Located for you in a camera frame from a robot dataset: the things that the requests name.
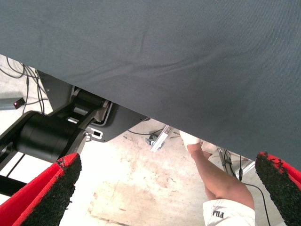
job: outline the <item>white shorts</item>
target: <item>white shorts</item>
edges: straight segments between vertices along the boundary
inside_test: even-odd
[[[206,226],[255,226],[255,211],[239,202],[216,199],[203,203]]]

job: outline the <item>silver metal bar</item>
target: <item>silver metal bar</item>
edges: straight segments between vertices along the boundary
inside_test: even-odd
[[[169,134],[170,130],[171,130],[171,127],[169,127],[168,125],[166,125],[164,127],[164,129],[162,130],[162,132],[158,136],[157,140],[153,143],[153,145],[150,149],[151,152],[156,152],[156,151],[161,149],[161,147],[165,143],[165,139],[168,137],[168,134]]]
[[[243,170],[243,175],[249,172],[251,169],[255,167],[255,162],[252,160],[247,160],[244,164],[241,165],[241,169]],[[239,178],[239,169],[234,171],[236,177]]]

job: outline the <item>concrete floor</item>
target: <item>concrete floor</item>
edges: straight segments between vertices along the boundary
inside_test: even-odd
[[[0,67],[9,71],[6,59],[0,56]],[[0,72],[0,97],[26,96],[26,78],[12,79]],[[37,100],[36,85],[30,83],[28,102]],[[39,111],[39,104],[28,110]],[[49,102],[46,112],[51,112]],[[22,114],[22,108],[0,111],[2,133]],[[164,124],[156,120],[141,122],[132,131],[150,132]],[[147,136],[125,132],[106,143],[88,142],[81,154],[82,172],[76,183],[72,203],[61,221],[61,226],[173,226],[204,225],[204,185],[190,155],[179,137],[168,138],[157,153],[150,152]],[[3,169],[6,175],[20,154]],[[211,161],[221,166],[218,155]],[[29,182],[46,169],[50,163],[26,156],[11,177]],[[271,225],[284,226],[283,220],[269,193],[255,170],[244,175],[243,181],[260,187],[266,198]],[[256,223],[267,224],[260,192],[250,187],[256,211]],[[0,196],[0,203],[8,197]]]

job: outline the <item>foot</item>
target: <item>foot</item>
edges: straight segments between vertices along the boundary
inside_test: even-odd
[[[200,138],[194,137],[183,131],[180,131],[180,135],[182,137],[186,150],[190,154],[193,153],[194,151],[202,150],[204,156],[208,159],[218,149],[217,146],[207,141],[203,141]]]

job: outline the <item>red pad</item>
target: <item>red pad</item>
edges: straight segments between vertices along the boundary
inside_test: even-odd
[[[266,156],[265,152],[259,152],[260,155]],[[280,173],[283,173],[282,168],[285,168],[287,170],[288,176],[291,181],[293,181],[297,187],[301,190],[301,172],[298,171],[296,168],[285,162],[284,160],[268,154],[267,159],[273,162],[274,167],[279,170]]]
[[[3,203],[0,206],[1,225],[21,225],[58,178],[64,175],[65,169],[78,157],[77,153],[72,153],[59,159]]]

